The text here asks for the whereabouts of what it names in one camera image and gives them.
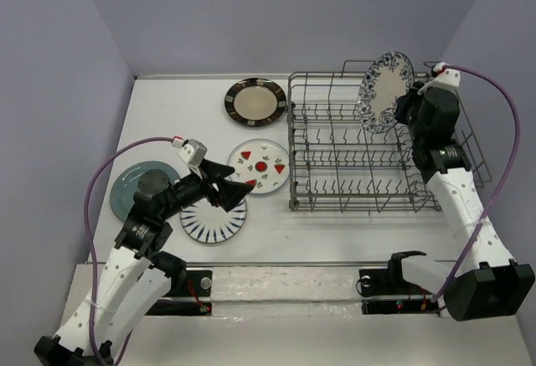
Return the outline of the blue striped white plate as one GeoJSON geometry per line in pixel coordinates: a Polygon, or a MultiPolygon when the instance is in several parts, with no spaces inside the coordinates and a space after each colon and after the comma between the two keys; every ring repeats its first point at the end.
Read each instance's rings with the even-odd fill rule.
{"type": "Polygon", "coordinates": [[[217,245],[241,231],[247,214],[244,199],[229,212],[203,199],[181,211],[179,221],[184,232],[193,240],[204,245],[217,245]]]}

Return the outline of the dark brown rimmed plate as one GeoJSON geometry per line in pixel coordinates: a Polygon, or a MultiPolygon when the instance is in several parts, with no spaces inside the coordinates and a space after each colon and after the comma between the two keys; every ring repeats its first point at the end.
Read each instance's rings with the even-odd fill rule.
{"type": "Polygon", "coordinates": [[[224,108],[237,123],[253,128],[268,126],[286,111],[286,92],[275,81],[248,78],[234,83],[224,97],[224,108]]]}

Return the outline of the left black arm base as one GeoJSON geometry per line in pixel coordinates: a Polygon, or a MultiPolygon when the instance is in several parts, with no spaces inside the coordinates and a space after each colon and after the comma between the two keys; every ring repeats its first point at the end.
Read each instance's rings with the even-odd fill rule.
{"type": "Polygon", "coordinates": [[[209,317],[213,304],[213,272],[208,269],[187,270],[184,282],[173,282],[171,290],[147,311],[154,317],[209,317]]]}

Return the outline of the watermelon pattern plate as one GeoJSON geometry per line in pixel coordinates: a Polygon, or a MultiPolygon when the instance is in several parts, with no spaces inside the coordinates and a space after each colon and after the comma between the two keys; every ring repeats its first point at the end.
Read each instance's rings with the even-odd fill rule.
{"type": "Polygon", "coordinates": [[[286,149],[263,138],[239,144],[230,153],[227,165],[235,170],[230,180],[250,185],[253,195],[274,193],[290,177],[290,157],[286,149]]]}

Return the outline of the plain teal plate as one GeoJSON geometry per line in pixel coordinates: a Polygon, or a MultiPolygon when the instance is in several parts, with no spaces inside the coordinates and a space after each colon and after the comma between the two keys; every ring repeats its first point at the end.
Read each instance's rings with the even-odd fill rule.
{"type": "Polygon", "coordinates": [[[113,183],[109,197],[111,211],[121,222],[126,220],[134,204],[133,195],[137,190],[139,178],[151,170],[164,171],[171,183],[176,183],[180,180],[178,172],[165,162],[138,162],[125,169],[113,183]]]}

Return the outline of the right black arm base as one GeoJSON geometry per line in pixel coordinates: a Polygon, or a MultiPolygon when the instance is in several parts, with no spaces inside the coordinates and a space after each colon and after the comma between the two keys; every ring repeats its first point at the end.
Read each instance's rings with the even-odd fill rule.
{"type": "Polygon", "coordinates": [[[432,302],[432,294],[423,288],[403,282],[394,283],[387,269],[365,268],[359,271],[355,284],[362,299],[363,315],[439,315],[442,308],[432,302]]]}

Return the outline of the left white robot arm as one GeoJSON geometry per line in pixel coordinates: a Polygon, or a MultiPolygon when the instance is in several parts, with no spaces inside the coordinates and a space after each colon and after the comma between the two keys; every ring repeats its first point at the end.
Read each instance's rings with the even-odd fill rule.
{"type": "Polygon", "coordinates": [[[185,261],[162,249],[173,232],[168,219],[202,200],[234,209],[253,187],[230,181],[233,172],[203,160],[199,173],[177,183],[159,169],[141,175],[134,204],[85,299],[53,336],[38,340],[34,353],[41,364],[118,364],[147,311],[164,294],[184,288],[185,261]]]}

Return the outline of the blue floral plate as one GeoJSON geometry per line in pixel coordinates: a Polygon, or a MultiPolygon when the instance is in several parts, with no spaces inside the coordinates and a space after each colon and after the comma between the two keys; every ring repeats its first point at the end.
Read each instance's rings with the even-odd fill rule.
{"type": "Polygon", "coordinates": [[[366,70],[356,105],[363,129],[372,134],[387,132],[395,124],[397,99],[405,95],[415,81],[410,59],[398,51],[378,57],[366,70]]]}

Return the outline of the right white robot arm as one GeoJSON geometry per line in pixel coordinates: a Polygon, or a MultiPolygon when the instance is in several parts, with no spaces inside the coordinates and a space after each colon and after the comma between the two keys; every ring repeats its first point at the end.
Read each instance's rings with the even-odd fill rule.
{"type": "Polygon", "coordinates": [[[438,87],[419,89],[414,84],[397,100],[394,117],[409,128],[413,161],[461,253],[452,268],[421,251],[394,253],[387,286],[428,291],[458,322],[512,316],[535,282],[533,269],[517,263],[484,213],[468,156],[453,137],[461,113],[458,96],[438,87]]]}

